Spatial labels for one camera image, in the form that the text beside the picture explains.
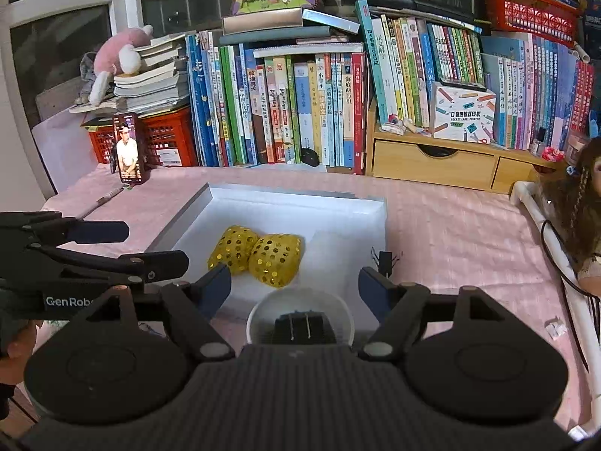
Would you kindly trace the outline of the red plastic crate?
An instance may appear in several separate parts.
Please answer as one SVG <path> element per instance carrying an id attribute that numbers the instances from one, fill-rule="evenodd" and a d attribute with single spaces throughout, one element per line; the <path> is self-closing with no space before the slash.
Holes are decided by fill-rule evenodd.
<path id="1" fill-rule="evenodd" d="M 90 120 L 83 128 L 88 132 L 98 162 L 108 164 L 110 150 L 116 142 L 112 118 Z M 142 128 L 149 164 L 165 167 L 199 165 L 189 107 L 142 118 Z"/>

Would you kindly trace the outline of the white pipe frame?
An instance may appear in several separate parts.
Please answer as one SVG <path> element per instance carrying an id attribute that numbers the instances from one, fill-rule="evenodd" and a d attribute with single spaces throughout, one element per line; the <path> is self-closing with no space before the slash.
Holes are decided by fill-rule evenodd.
<path id="1" fill-rule="evenodd" d="M 523 205 L 528 211 L 540 233 L 544 253 L 561 278 L 568 323 L 587 372 L 591 394 L 591 418 L 580 428 L 591 436 L 600 430 L 600 300 L 578 285 L 577 275 L 564 251 L 560 235 L 539 208 L 537 192 L 538 184 L 535 182 L 518 181 L 512 187 L 510 200 L 515 205 Z"/>

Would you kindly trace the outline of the small black insect toy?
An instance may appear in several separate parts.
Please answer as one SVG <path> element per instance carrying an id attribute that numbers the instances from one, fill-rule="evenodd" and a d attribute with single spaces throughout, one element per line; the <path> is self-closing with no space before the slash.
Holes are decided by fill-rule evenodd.
<path id="1" fill-rule="evenodd" d="M 371 256 L 378 273 L 385 278 L 391 278 L 400 256 L 390 250 L 377 251 L 374 247 L 371 248 Z"/>

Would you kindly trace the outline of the gold sequin pillow bow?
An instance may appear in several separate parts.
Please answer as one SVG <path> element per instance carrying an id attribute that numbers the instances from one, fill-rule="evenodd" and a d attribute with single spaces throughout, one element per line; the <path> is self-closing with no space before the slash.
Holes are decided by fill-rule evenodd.
<path id="1" fill-rule="evenodd" d="M 232 276 L 249 273 L 261 283 L 281 289 L 299 271 L 303 247 L 302 237 L 295 234 L 260 235 L 248 227 L 232 225 L 216 242 L 207 268 L 224 265 Z"/>

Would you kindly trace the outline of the scribbled white paper cup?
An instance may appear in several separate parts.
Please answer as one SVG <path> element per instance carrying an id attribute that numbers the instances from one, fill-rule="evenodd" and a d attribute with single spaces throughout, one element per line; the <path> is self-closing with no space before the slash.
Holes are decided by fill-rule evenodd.
<path id="1" fill-rule="evenodd" d="M 355 322 L 335 294 L 312 288 L 285 288 L 265 296 L 249 313 L 249 344 L 346 344 L 355 340 Z"/>

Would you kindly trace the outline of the miniature bicycle model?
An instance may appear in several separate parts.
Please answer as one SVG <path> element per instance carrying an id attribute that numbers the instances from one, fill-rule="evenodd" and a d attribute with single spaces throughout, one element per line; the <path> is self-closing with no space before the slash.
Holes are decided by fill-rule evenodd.
<path id="1" fill-rule="evenodd" d="M 118 159 L 117 159 L 117 152 L 116 152 L 115 144 L 113 144 L 110 149 L 109 164 L 110 164 L 111 173 L 112 174 L 116 173 L 118 171 Z"/>

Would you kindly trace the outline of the stack of books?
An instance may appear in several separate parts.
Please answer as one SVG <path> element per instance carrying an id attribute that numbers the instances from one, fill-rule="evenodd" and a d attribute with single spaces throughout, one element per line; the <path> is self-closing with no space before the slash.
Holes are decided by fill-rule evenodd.
<path id="1" fill-rule="evenodd" d="M 140 70 L 134 74 L 122 73 L 115 76 L 99 106 L 93 106 L 90 103 L 89 95 L 96 79 L 94 61 L 100 48 L 87 53 L 80 62 L 82 88 L 68 112 L 76 115 L 100 110 L 124 110 L 126 106 L 119 103 L 121 99 L 153 93 L 155 83 L 171 79 L 186 67 L 184 41 L 186 41 L 185 33 L 167 35 L 157 39 L 152 36 L 149 46 L 136 49 L 142 59 Z"/>

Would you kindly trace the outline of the white patterned label box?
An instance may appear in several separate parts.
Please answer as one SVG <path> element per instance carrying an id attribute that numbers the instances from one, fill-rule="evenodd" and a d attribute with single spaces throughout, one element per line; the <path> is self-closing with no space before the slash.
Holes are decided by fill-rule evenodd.
<path id="1" fill-rule="evenodd" d="M 433 83 L 430 106 L 430 134 L 434 139 L 482 145 L 494 142 L 493 92 Z"/>

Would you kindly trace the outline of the wooden drawer organizer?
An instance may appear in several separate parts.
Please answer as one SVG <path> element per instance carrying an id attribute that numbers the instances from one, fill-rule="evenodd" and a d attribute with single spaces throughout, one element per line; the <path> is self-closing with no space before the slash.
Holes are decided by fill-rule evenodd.
<path id="1" fill-rule="evenodd" d="M 510 194 L 518 181 L 555 177 L 565 165 L 495 145 L 432 139 L 412 132 L 384 132 L 376 103 L 371 104 L 368 113 L 366 148 L 366 174 L 370 176 L 497 194 Z"/>

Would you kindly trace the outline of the white grey cardboard box tray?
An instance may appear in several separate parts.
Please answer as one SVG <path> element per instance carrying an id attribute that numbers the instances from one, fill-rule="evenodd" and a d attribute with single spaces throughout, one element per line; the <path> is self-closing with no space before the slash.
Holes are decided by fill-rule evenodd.
<path id="1" fill-rule="evenodd" d="M 386 247 L 382 198 L 323 191 L 287 191 L 237 184 L 206 184 L 151 241 L 150 250 L 181 250 L 189 258 L 183 278 L 195 281 L 214 261 L 246 269 L 218 315 L 244 321 L 257 303 L 286 288 L 315 288 L 339 296 L 356 333 L 376 318 L 359 296 L 359 271 Z"/>

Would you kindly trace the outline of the small black box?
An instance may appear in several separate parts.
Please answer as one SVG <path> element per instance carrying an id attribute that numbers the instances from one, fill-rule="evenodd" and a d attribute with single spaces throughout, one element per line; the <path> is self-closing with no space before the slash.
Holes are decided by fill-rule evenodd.
<path id="1" fill-rule="evenodd" d="M 310 148 L 302 148 L 300 150 L 300 160 L 311 167 L 318 167 L 320 165 L 318 154 Z"/>

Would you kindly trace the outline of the long-haired doll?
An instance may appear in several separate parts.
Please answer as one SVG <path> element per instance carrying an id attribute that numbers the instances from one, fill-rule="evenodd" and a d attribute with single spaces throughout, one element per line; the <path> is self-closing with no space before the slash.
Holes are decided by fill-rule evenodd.
<path id="1" fill-rule="evenodd" d="M 564 241 L 578 287 L 600 296 L 600 138 L 582 148 L 571 171 L 542 182 L 542 210 Z"/>

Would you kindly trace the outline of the smartphone on stand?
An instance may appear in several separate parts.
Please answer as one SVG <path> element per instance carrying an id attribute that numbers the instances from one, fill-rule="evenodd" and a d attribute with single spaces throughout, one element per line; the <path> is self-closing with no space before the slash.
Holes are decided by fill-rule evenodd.
<path id="1" fill-rule="evenodd" d="M 120 113 L 113 116 L 115 136 L 116 170 L 123 183 L 136 185 L 148 177 L 146 145 L 142 121 L 136 113 Z"/>

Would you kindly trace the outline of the pink striped tablecloth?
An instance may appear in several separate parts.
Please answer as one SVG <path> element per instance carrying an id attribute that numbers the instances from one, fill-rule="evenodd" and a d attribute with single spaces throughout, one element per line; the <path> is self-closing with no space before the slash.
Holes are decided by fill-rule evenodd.
<path id="1" fill-rule="evenodd" d="M 139 253 L 206 183 L 383 198 L 387 247 L 399 257 L 395 282 L 418 282 L 436 293 L 478 286 L 543 337 L 549 335 L 548 322 L 568 319 L 561 280 L 544 254 L 539 230 L 525 209 L 503 194 L 289 166 L 159 168 L 145 184 L 94 208 L 118 184 L 100 166 L 44 207 L 66 216 L 92 210 L 94 220 L 123 220 L 130 227 L 125 243 L 87 250 L 104 256 Z"/>

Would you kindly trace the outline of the pink white plush toy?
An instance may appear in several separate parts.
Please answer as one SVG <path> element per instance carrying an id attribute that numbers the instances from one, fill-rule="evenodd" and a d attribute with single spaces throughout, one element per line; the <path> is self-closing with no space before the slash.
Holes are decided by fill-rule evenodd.
<path id="1" fill-rule="evenodd" d="M 149 46 L 152 36 L 152 26 L 128 27 L 100 47 L 94 61 L 96 79 L 89 95 L 93 106 L 100 105 L 115 76 L 134 74 L 140 70 L 142 59 L 136 49 Z"/>

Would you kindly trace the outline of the row of upright books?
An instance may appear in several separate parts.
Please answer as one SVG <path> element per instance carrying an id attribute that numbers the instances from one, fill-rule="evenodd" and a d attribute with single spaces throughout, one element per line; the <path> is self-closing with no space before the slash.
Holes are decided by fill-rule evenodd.
<path id="1" fill-rule="evenodd" d="M 494 142 L 560 162 L 598 133 L 595 68 L 576 45 L 483 35 L 449 17 L 388 17 L 367 0 L 352 20 L 309 8 L 232 15 L 186 38 L 193 138 L 209 167 L 302 163 L 366 170 L 367 119 L 430 134 L 433 83 L 496 95 Z"/>

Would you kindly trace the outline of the red basket on top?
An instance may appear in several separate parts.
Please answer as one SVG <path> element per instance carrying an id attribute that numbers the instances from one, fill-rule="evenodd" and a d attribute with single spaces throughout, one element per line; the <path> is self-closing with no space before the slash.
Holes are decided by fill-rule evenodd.
<path id="1" fill-rule="evenodd" d="M 572 47 L 580 10 L 558 0 L 481 0 L 492 30 L 525 32 Z"/>

